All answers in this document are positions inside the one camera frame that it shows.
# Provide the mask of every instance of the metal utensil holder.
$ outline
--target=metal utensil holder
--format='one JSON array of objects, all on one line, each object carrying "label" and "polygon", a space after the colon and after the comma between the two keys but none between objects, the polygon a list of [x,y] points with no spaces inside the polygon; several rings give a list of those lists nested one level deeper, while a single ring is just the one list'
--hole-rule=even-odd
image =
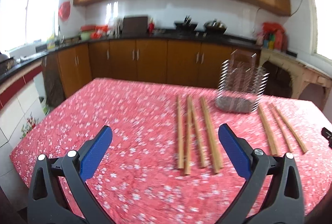
[{"label": "metal utensil holder", "polygon": [[258,108],[268,80],[263,67],[255,67],[256,54],[235,50],[221,65],[216,106],[226,112],[251,113]]}]

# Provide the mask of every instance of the wooden stick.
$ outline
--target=wooden stick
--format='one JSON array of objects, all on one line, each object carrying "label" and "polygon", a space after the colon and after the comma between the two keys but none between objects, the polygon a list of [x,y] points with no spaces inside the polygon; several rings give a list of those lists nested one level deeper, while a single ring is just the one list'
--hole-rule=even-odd
[{"label": "wooden stick", "polygon": [[272,106],[271,104],[269,104],[268,107],[269,107],[269,109],[270,109],[270,111],[271,111],[271,114],[273,115],[274,119],[276,120],[276,122],[277,122],[277,124],[278,124],[278,126],[279,126],[279,128],[280,128],[280,130],[281,130],[281,133],[283,134],[283,138],[284,138],[285,141],[286,141],[286,144],[287,144],[287,146],[288,146],[289,151],[290,151],[291,153],[293,153],[293,148],[292,148],[292,146],[291,146],[291,144],[290,144],[290,142],[289,142],[289,140],[288,140],[288,138],[287,138],[287,134],[286,134],[286,132],[283,130],[283,125],[281,124],[281,122],[280,122],[280,120],[279,120],[279,118],[278,118],[278,116],[277,116],[275,110],[273,109],[273,106]]},{"label": "wooden stick", "polygon": [[283,114],[279,111],[279,109],[277,107],[275,107],[273,104],[272,104],[272,106],[276,109],[276,111],[280,115],[280,117],[283,120],[283,122],[285,122],[285,124],[289,128],[290,132],[294,135],[295,139],[298,141],[298,145],[301,147],[302,152],[303,153],[308,152],[307,147],[305,146],[305,144],[303,143],[303,141],[301,140],[301,138],[297,135],[297,133],[293,129],[292,125],[287,121],[287,119],[283,116]]},{"label": "wooden stick", "polygon": [[181,103],[180,97],[177,97],[177,110],[178,110],[178,169],[185,168],[184,148],[183,148],[183,125],[181,116]]},{"label": "wooden stick", "polygon": [[203,97],[200,98],[200,103],[202,105],[204,118],[205,118],[207,137],[209,139],[210,150],[211,150],[211,155],[212,155],[213,170],[214,170],[215,174],[218,174],[220,171],[220,168],[223,167],[223,163],[220,162],[220,158],[218,155],[218,148],[215,144],[215,138],[213,137],[214,134],[213,134],[213,127],[212,127],[211,121],[210,121],[210,114],[206,107],[205,99]]},{"label": "wooden stick", "polygon": [[192,127],[192,112],[188,97],[187,98],[187,154],[186,154],[185,175],[190,175],[191,127]]},{"label": "wooden stick", "polygon": [[191,97],[188,97],[188,100],[190,102],[191,110],[193,112],[193,121],[194,121],[194,126],[195,126],[195,133],[197,137],[197,145],[198,145],[198,150],[200,151],[200,167],[201,168],[206,168],[206,160],[205,160],[205,155],[203,152],[203,146],[202,146],[202,141],[201,141],[201,134],[200,134],[200,127],[198,125],[197,121],[197,114],[196,114],[196,109],[195,106],[193,105],[193,102],[191,100]]},{"label": "wooden stick", "polygon": [[279,154],[277,146],[276,146],[276,142],[275,142],[275,139],[274,139],[274,136],[273,136],[273,132],[270,128],[268,120],[266,119],[266,116],[265,116],[265,114],[263,112],[263,109],[262,109],[260,104],[258,105],[258,114],[259,114],[259,116],[262,120],[262,124],[263,124],[263,127],[265,129],[266,136],[268,137],[268,143],[269,143],[269,146],[270,146],[271,154],[273,156],[279,156],[280,154]]}]

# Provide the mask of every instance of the metal bolt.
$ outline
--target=metal bolt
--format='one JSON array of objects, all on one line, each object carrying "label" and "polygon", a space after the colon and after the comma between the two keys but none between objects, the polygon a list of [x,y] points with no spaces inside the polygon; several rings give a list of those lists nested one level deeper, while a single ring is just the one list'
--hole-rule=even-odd
[{"label": "metal bolt", "polygon": [[41,155],[38,156],[38,160],[44,160],[45,157],[46,157],[46,156],[45,156],[44,154],[41,154]]},{"label": "metal bolt", "polygon": [[290,152],[286,153],[286,157],[288,157],[289,159],[293,159],[294,155]]},{"label": "metal bolt", "polygon": [[74,156],[76,156],[76,151],[75,151],[75,150],[70,150],[70,151],[67,153],[67,156],[69,156],[70,158],[73,158]]},{"label": "metal bolt", "polygon": [[262,156],[264,154],[263,150],[262,149],[255,149],[254,150],[255,154],[258,155],[258,156]]}]

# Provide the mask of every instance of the blue gripper pad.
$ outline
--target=blue gripper pad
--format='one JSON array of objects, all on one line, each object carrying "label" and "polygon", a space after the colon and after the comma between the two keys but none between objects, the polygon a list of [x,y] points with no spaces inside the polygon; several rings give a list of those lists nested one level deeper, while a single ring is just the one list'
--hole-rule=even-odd
[{"label": "blue gripper pad", "polygon": [[227,124],[222,124],[218,130],[219,141],[224,147],[238,176],[249,179],[251,176],[251,162],[238,142],[238,138]]},{"label": "blue gripper pad", "polygon": [[92,178],[113,138],[112,129],[104,126],[97,136],[87,142],[93,142],[81,160],[80,176],[83,181]]}]

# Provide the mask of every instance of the tablecloth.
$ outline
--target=tablecloth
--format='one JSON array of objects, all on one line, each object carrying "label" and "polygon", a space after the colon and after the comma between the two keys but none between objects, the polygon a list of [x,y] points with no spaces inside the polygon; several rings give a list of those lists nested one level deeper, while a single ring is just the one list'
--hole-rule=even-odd
[{"label": "tablecloth", "polygon": [[[270,153],[267,137],[257,112],[223,113],[215,107],[216,91],[175,85],[147,84],[113,79],[95,79],[64,101],[13,150],[10,158],[29,186],[39,154],[49,158],[78,150],[108,125],[113,141],[87,185],[117,223],[215,223],[244,184],[218,143],[225,167],[213,174],[200,169],[196,138],[192,133],[191,175],[177,170],[176,96],[182,100],[184,129],[186,96],[191,95],[198,113],[207,158],[209,148],[199,97],[204,96],[216,129],[227,123],[234,133],[253,148]],[[332,149],[320,134],[332,129],[322,112],[309,101],[264,96],[264,111],[277,137],[277,145],[287,147],[268,103],[274,103],[306,143],[302,154],[296,140],[286,131],[302,180],[305,211],[308,213],[325,195],[331,183]],[[250,214],[256,213],[268,189],[268,177]],[[65,180],[64,193],[74,213],[81,212]]]}]

